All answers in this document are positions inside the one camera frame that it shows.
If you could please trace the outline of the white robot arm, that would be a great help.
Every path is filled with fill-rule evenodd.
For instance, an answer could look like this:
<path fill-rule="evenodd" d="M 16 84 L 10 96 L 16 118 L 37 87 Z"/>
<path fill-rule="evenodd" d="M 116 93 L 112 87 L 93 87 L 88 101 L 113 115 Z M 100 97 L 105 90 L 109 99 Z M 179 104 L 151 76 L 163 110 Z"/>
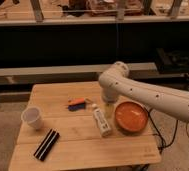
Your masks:
<path fill-rule="evenodd" d="M 189 91 L 135 81 L 129 73 L 128 65 L 117 61 L 99 76 L 105 103 L 122 95 L 189 124 Z"/>

